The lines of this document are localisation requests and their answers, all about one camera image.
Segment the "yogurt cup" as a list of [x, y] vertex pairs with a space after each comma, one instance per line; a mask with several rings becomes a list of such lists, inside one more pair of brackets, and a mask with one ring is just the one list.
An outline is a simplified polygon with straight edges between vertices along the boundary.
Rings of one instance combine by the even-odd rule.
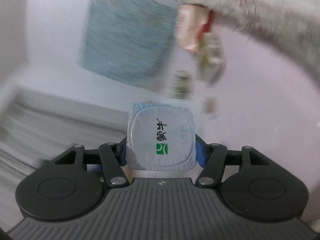
[[184, 171], [196, 165], [193, 114], [163, 103], [136, 103], [129, 112], [126, 163], [134, 170]]

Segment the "green patterned small pack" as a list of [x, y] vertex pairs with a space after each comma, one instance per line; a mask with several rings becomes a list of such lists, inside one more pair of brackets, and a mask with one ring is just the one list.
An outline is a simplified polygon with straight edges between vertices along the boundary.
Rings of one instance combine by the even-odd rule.
[[186, 70], [174, 72], [171, 97], [187, 100], [192, 93], [192, 74]]

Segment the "pink tissue pack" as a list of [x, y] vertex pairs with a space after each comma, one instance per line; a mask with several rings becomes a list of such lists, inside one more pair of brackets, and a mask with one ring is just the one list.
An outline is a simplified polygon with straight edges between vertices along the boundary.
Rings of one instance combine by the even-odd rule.
[[210, 32], [214, 12], [207, 7], [183, 4], [178, 8], [176, 42], [186, 51], [196, 53], [204, 33]]

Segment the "rolled beige quilt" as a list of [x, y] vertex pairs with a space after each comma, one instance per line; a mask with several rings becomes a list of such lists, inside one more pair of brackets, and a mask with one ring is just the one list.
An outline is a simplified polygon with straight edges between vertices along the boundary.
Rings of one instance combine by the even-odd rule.
[[233, 19], [274, 44], [319, 80], [319, 0], [176, 0]]

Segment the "floral teal wall cloth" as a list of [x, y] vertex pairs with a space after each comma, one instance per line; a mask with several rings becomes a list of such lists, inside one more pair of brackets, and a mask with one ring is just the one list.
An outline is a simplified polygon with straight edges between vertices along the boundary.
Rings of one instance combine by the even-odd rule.
[[156, 0], [91, 0], [79, 64], [152, 89], [172, 48], [176, 17], [175, 5]]

